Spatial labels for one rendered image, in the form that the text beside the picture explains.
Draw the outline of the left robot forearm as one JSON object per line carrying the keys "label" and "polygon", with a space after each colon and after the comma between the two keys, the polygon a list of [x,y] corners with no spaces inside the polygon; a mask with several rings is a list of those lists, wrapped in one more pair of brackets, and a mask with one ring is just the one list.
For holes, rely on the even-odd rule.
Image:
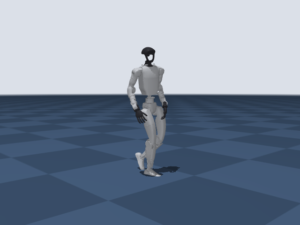
{"label": "left robot forearm", "polygon": [[[165,98],[165,96],[164,96],[163,89],[160,90],[160,91],[157,93],[157,95],[159,96],[160,102],[162,103],[162,106],[163,106],[163,102],[166,101],[166,98]],[[167,102],[167,101],[166,101],[166,102]],[[167,104],[168,104],[168,102],[167,102]]]}

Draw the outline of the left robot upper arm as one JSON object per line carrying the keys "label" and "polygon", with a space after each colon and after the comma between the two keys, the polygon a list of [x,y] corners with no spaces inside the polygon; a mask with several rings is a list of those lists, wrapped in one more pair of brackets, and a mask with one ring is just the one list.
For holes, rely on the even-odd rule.
{"label": "left robot upper arm", "polygon": [[162,77],[163,77],[163,73],[164,73],[164,69],[161,68],[161,67],[158,67],[159,68],[159,88],[158,88],[158,91],[162,90],[162,85],[161,85],[161,82],[162,82]]}

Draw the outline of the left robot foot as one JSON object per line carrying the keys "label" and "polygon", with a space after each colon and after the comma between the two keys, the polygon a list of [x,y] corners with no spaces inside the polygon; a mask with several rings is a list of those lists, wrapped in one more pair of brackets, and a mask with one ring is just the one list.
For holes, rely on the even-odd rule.
{"label": "left robot foot", "polygon": [[[144,159],[141,160],[141,158],[140,158],[141,153],[138,152],[138,153],[135,154],[135,156],[136,156],[136,158],[137,158],[137,161],[138,161],[138,164],[139,164],[140,169],[141,169],[141,170],[144,170],[144,169],[145,169],[145,168],[144,168]],[[142,158],[143,158],[143,157],[142,157]]]}

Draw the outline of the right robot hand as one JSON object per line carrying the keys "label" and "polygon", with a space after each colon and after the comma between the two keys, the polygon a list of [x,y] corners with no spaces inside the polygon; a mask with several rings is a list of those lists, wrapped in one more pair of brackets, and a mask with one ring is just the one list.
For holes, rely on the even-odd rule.
{"label": "right robot hand", "polygon": [[[145,113],[143,113],[141,110],[140,110],[140,108],[139,108],[139,106],[137,105],[137,109],[135,109],[134,110],[134,112],[136,112],[135,113],[135,115],[136,115],[136,118],[137,118],[137,120],[138,120],[138,122],[141,124],[141,123],[145,123],[145,121],[143,120],[143,118],[145,119],[145,117],[143,116],[143,114],[145,115],[145,116],[147,116],[147,114],[145,114]],[[143,117],[143,118],[142,118]],[[142,119],[142,120],[141,120]],[[139,121],[140,120],[140,121]],[[145,119],[146,120],[146,119]],[[143,121],[143,122],[142,122]],[[147,120],[146,120],[147,121]]]}

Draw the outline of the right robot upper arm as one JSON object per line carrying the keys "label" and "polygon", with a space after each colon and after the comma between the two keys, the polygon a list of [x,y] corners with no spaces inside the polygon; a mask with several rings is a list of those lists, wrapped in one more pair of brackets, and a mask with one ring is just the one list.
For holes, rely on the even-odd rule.
{"label": "right robot upper arm", "polygon": [[131,87],[132,93],[135,93],[135,87],[134,87],[134,85],[136,84],[136,81],[137,81],[138,77],[141,75],[142,70],[143,69],[141,67],[134,68],[132,70],[132,75],[131,75],[131,78],[130,78],[130,81],[129,81],[129,85],[128,85],[128,87]]}

